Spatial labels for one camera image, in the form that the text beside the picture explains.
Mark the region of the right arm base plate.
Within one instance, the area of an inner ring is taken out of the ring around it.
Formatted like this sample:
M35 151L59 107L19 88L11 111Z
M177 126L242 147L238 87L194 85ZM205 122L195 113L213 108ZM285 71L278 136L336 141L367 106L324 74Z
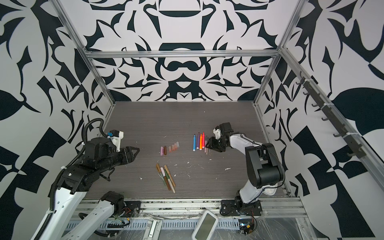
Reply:
M221 200L220 214L222 216L261 216L262 206L260 201L243 204L235 200Z

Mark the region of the purple marker pen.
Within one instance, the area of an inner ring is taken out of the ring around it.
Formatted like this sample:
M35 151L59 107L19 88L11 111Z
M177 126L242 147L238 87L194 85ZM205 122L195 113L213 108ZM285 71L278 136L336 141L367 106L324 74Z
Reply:
M196 149L200 150L200 133L196 135Z

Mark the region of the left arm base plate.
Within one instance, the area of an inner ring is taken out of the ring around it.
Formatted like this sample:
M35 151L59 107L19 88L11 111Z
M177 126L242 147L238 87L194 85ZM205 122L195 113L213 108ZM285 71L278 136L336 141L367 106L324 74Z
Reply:
M137 217L141 212L141 201L124 201L122 218Z

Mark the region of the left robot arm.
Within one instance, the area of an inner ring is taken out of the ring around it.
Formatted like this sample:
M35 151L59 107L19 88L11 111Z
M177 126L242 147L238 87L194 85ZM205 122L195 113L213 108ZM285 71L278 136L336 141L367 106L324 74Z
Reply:
M82 150L63 166L50 190L50 206L33 235L34 240L86 240L113 215L124 213L124 196L109 191L97 206L69 233L64 231L78 205L99 178L110 181L104 172L132 163L140 152L137 147L121 147L121 138L99 137L83 142Z

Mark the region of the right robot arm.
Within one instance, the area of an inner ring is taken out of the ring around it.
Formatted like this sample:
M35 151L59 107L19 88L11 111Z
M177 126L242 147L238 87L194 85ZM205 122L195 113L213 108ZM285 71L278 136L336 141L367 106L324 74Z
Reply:
M235 132L230 123L215 127L213 134L206 144L208 149L224 153L231 148L245 155L248 181L238 191L235 201L247 205L262 195L273 197L285 181L274 145L258 143L243 133Z

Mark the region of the orange marker pen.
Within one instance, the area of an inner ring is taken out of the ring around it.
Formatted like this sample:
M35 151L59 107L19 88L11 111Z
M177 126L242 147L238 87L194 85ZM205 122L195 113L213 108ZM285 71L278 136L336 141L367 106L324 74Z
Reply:
M202 149L203 149L203 134L200 134L199 150L201 151Z

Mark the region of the tan cap beige pen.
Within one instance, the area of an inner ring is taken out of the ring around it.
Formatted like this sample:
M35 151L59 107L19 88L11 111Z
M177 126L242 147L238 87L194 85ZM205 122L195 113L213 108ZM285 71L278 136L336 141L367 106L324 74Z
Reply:
M170 173L170 171L169 171L168 166L167 166L167 165L164 165L164 168L165 168L165 170L166 170L168 176L170 177L170 180L171 180L171 183L172 183L173 187L176 187L175 181L173 180L173 177L172 177L172 175L171 175L171 173Z

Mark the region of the pink-red marker pen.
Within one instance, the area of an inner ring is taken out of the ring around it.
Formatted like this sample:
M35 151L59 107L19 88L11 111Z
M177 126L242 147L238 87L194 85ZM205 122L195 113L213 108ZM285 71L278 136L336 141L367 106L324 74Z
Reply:
M203 132L202 133L202 149L205 148L205 145L206 145L206 143L205 143L205 132Z

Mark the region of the blue marker pen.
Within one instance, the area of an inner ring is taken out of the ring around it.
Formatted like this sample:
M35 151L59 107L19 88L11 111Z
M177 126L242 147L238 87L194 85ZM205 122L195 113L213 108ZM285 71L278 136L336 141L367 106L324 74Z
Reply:
M196 146L197 146L197 138L196 138L196 134L194 134L194 137L193 137L193 151L196 151Z

